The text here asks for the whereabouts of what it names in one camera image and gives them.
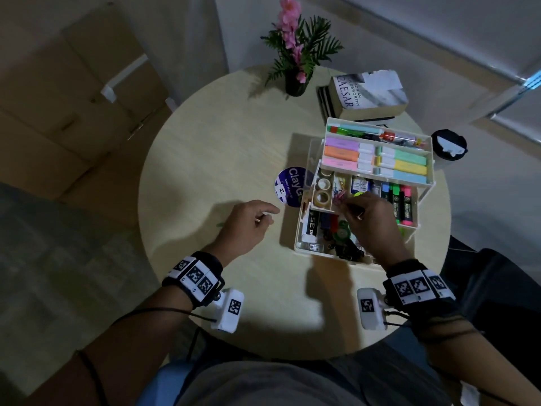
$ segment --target purple label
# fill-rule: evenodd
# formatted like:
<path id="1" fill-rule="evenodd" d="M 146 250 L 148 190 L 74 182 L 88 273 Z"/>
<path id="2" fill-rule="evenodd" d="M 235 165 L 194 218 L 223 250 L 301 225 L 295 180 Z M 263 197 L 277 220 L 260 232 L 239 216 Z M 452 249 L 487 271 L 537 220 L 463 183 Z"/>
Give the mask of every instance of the purple label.
<path id="1" fill-rule="evenodd" d="M 274 191 L 278 199 L 286 205 L 299 208 L 302 201 L 305 174 L 306 169 L 303 167 L 289 167 L 281 171 L 274 182 Z M 314 174 L 308 171 L 308 177 L 311 177 L 311 181 Z"/>

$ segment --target flower vase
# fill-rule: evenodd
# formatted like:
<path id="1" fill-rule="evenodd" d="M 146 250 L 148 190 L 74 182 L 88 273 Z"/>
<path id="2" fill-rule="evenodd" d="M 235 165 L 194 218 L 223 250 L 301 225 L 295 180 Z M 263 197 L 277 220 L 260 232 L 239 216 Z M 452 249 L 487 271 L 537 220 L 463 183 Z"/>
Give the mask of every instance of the flower vase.
<path id="1" fill-rule="evenodd" d="M 286 70 L 284 74 L 286 78 L 286 92 L 292 97 L 300 97 L 302 94 L 304 94 L 306 87 L 308 86 L 308 79 L 304 84 L 301 84 L 299 80 L 297 80 L 298 73 L 299 70 L 294 69 Z"/>

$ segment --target right hand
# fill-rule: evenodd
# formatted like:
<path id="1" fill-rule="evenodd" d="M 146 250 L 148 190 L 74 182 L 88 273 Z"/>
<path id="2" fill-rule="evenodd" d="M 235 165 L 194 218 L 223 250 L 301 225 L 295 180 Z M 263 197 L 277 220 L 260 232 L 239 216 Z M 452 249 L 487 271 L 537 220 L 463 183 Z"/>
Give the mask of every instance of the right hand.
<path id="1" fill-rule="evenodd" d="M 357 218 L 359 212 L 355 211 L 358 207 L 365 210 L 361 219 Z M 358 197 L 348 198 L 342 204 L 342 213 L 359 243 L 384 270 L 413 258 L 404 245 L 390 202 L 365 192 Z"/>

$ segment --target round wooden table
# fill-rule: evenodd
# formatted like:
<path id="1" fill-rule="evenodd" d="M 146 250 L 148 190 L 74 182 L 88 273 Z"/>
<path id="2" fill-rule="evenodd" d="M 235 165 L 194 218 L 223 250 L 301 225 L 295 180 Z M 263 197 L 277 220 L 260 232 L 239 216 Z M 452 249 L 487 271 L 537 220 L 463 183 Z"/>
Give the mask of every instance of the round wooden table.
<path id="1" fill-rule="evenodd" d="M 339 73 L 317 67 L 304 95 L 294 98 L 275 84 L 264 88 L 267 71 L 267 66 L 251 67 L 208 84 L 162 127 L 139 185 L 143 244 L 161 280 L 180 259 L 215 238 L 234 204 L 252 199 L 276 204 L 281 213 L 265 239 L 223 272 L 226 287 L 245 294 L 237 331 L 211 333 L 269 358 L 343 355 L 396 329 L 363 330 L 356 303 L 360 287 L 383 290 L 385 273 L 377 265 L 349 266 L 293 252 L 299 210 L 285 207 L 274 192 L 278 173 L 305 166 L 309 139 L 324 136 L 315 88 Z M 420 131 L 407 114 L 393 126 Z M 451 211 L 443 172 L 435 177 L 436 186 L 420 205 L 415 250 L 420 261 L 439 273 Z M 208 323 L 201 325 L 210 331 Z"/>

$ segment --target tape roll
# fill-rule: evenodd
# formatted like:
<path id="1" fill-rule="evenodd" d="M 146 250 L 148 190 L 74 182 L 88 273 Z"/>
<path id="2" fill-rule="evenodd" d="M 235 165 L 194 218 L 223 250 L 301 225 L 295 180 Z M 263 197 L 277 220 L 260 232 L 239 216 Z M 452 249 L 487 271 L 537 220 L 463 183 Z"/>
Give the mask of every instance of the tape roll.
<path id="1" fill-rule="evenodd" d="M 327 178 L 320 178 L 318 181 L 319 189 L 327 191 L 331 187 L 331 182 Z"/>
<path id="2" fill-rule="evenodd" d="M 326 208 L 331 203 L 331 196 L 327 191 L 319 190 L 314 194 L 314 205 L 318 208 Z"/>

